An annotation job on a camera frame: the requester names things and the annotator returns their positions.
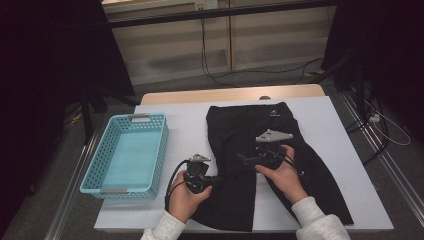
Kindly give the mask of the black metal stand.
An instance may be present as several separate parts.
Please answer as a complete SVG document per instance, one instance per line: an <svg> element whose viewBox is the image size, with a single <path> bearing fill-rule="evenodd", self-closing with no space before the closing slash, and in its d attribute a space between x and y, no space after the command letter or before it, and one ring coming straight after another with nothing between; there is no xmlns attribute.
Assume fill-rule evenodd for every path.
<svg viewBox="0 0 424 240"><path fill-rule="evenodd" d="M354 88L357 111L361 117L366 115L365 110L365 87L362 65L355 57L343 57L337 63L324 71L323 74L314 78L311 84L319 84L333 76L334 86L337 91L347 91Z"/></svg>
<svg viewBox="0 0 424 240"><path fill-rule="evenodd" d="M88 144L90 138L93 136L90 106L92 106L96 112L105 112L108 109L108 106L104 100L105 96L112 97L113 99L128 106L135 107L138 105L137 101L132 100L124 95L118 94L117 92L102 87L98 84L89 84L83 86L80 90L80 104L85 131L85 145Z"/></svg>

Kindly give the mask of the black pants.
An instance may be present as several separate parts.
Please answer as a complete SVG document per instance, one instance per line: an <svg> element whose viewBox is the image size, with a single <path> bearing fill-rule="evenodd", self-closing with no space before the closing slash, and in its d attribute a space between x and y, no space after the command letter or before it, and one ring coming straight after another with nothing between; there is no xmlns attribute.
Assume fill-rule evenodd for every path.
<svg viewBox="0 0 424 240"><path fill-rule="evenodd" d="M326 214L342 223L353 219L327 166L304 140L297 120L286 103L209 108L208 140L223 184L212 189L192 218L211 228L250 232L253 229L257 173L244 166L236 154L258 155L255 138L266 130L291 133L284 143L295 150L294 164L302 187Z"/></svg>

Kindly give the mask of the black curtain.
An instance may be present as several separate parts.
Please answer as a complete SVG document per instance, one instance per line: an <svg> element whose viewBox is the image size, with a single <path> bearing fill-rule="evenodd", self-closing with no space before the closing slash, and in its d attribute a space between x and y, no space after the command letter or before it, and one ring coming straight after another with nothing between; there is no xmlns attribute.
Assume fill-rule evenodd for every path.
<svg viewBox="0 0 424 240"><path fill-rule="evenodd" d="M0 236L62 131L65 108L134 93L103 0L0 0Z"/></svg>
<svg viewBox="0 0 424 240"><path fill-rule="evenodd" d="M341 0L321 67L352 57L339 72L340 88L361 67L366 81L424 141L424 0Z"/></svg>

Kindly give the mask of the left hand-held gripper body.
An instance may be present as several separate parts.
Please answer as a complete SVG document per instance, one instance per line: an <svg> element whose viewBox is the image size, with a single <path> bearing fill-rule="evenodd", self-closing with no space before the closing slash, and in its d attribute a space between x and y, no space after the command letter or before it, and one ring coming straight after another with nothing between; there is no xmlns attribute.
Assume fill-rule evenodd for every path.
<svg viewBox="0 0 424 240"><path fill-rule="evenodd" d="M207 187L214 184L213 177L206 175L210 161L210 158L200 154L195 154L189 159L184 181L192 193L202 193Z"/></svg>

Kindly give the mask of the black metal beam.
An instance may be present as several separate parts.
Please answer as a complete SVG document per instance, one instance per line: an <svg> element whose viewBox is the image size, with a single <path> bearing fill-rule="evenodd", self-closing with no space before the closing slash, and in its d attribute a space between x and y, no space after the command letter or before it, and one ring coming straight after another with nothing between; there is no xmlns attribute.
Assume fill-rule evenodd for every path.
<svg viewBox="0 0 424 240"><path fill-rule="evenodd" d="M159 16L121 18L117 20L109 20L109 26L111 28L123 28L218 17L302 10L318 7L337 6L341 2L342 0L293 0L285 3L230 7L214 10L200 10Z"/></svg>

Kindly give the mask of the person's left hand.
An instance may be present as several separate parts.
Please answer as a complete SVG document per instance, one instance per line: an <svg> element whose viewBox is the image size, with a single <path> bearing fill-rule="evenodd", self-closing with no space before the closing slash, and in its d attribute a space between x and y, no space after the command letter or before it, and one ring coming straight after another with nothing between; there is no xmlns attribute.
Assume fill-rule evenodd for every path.
<svg viewBox="0 0 424 240"><path fill-rule="evenodd" d="M172 193L169 199L168 213L182 223L186 223L196 212L198 206L205 201L212 192L208 186L203 192L194 194L186 186L184 175L186 171L180 171L171 185Z"/></svg>

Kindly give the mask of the white table cover board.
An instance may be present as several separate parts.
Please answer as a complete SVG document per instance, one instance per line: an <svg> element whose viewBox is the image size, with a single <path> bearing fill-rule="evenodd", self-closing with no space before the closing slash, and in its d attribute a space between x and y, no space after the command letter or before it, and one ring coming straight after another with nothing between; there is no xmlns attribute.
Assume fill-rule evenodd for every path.
<svg viewBox="0 0 424 240"><path fill-rule="evenodd" d="M321 157L344 197L353 223L351 232L388 231L393 224L356 153L329 97L288 98L284 101L298 122L306 143ZM94 224L109 233L136 233L156 226L164 212L170 176L182 160L195 153L213 156L207 140L206 114L214 104L140 105L137 113L163 113L169 129L157 197L154 200L106 199ZM298 222L281 204L263 176L257 177L253 231L294 232Z"/></svg>

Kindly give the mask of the light wooden table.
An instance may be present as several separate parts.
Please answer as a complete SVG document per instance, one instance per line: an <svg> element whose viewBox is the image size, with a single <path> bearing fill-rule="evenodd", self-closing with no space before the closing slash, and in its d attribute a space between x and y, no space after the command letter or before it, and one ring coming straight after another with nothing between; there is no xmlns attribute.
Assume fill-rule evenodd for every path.
<svg viewBox="0 0 424 240"><path fill-rule="evenodd" d="M259 100L261 96L285 99L324 95L323 88L318 84L242 87L148 93L142 97L141 105Z"/></svg>

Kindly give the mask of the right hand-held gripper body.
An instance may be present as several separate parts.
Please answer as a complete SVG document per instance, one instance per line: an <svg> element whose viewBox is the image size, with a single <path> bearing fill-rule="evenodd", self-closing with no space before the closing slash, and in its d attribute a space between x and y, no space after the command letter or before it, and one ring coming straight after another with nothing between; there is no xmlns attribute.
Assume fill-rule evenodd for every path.
<svg viewBox="0 0 424 240"><path fill-rule="evenodd" d="M266 130L255 138L258 156L253 160L254 165L261 165L269 169L277 169L285 160L286 150L282 142L293 138L291 133L275 130Z"/></svg>

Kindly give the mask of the light blue plastic basket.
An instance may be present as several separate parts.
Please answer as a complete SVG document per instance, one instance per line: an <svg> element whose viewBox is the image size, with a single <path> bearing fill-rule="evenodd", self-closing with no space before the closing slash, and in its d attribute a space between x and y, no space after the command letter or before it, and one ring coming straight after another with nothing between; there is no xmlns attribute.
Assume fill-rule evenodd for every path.
<svg viewBox="0 0 424 240"><path fill-rule="evenodd" d="M80 191L99 199L154 199L167 139L167 119L163 113L111 117Z"/></svg>

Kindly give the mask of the person's right hand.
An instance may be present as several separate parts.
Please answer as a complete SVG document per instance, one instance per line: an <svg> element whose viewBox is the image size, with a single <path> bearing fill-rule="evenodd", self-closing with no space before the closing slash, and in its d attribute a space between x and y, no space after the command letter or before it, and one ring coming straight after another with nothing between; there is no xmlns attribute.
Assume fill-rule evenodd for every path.
<svg viewBox="0 0 424 240"><path fill-rule="evenodd" d="M294 154L295 150L288 145L282 145L286 150L285 160L275 169L256 165L255 169L272 180L276 187L285 195L292 205L303 200L308 196L299 180L299 174L295 169Z"/></svg>

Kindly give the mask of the aluminium floor rail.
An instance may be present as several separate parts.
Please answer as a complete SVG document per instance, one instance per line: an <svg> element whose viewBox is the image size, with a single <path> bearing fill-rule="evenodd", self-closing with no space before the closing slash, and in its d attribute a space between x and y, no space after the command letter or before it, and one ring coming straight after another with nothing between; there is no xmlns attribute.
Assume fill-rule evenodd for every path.
<svg viewBox="0 0 424 240"><path fill-rule="evenodd" d="M374 130L370 124L364 124L360 119L353 98L349 94L342 94L341 98L349 113L354 118L355 124L359 127L362 135L366 138L372 150L375 152L376 158L382 163L384 169L393 180L417 220L424 227L424 199L411 185L389 151L382 148L383 141L377 135L377 131Z"/></svg>
<svg viewBox="0 0 424 240"><path fill-rule="evenodd" d="M60 201L58 209L56 210L44 240L61 239L69 215L74 206L77 194L80 192L79 187L84 178L85 171L89 165L90 157L94 152L96 143L97 136L95 134L93 134L88 140L85 141L76 168L73 171L73 175L69 181L62 200Z"/></svg>

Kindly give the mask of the white wall socket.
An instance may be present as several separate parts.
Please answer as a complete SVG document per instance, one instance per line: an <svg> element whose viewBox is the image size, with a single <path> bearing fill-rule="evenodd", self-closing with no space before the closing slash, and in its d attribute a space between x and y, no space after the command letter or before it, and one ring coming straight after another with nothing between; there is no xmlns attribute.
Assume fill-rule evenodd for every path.
<svg viewBox="0 0 424 240"><path fill-rule="evenodd" d="M194 6L196 10L213 10L218 8L218 0L196 0Z"/></svg>

